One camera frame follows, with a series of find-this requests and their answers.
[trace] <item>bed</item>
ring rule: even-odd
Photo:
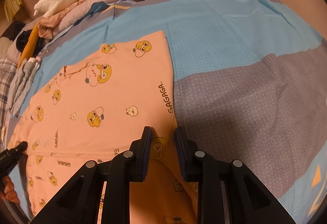
[[[296,223],[308,223],[326,195],[327,177],[327,57],[318,32],[279,0],[83,4],[45,46],[19,117],[7,119],[7,142],[31,98],[64,66],[83,61],[102,44],[163,31],[177,124],[216,159],[243,160]],[[27,183],[21,186],[18,173],[11,176],[29,212]]]

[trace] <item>yellow triangle pattern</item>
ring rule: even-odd
[[[317,166],[315,176],[313,177],[311,188],[315,187],[318,183],[321,182],[321,173],[320,173],[320,167]]]

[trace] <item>silver screw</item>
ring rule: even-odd
[[[127,150],[127,151],[125,151],[124,152],[124,157],[125,158],[130,158],[131,156],[133,156],[133,152],[132,151],[129,151],[129,150]]]
[[[205,156],[205,153],[203,151],[197,151],[195,152],[195,155],[199,158],[203,158]]]
[[[90,160],[86,163],[86,167],[93,168],[95,166],[95,162],[93,160]]]
[[[240,160],[234,160],[233,165],[235,167],[242,167],[243,163]]]

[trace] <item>plaid fabric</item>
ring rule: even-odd
[[[10,83],[15,76],[17,65],[7,59],[0,59],[0,128],[6,117],[6,106]]]

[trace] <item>blue and gray bed sheet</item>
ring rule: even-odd
[[[95,3],[46,47],[21,113],[64,65],[158,30],[169,44],[178,125],[216,159],[244,161],[307,223],[326,195],[327,42],[279,0]]]

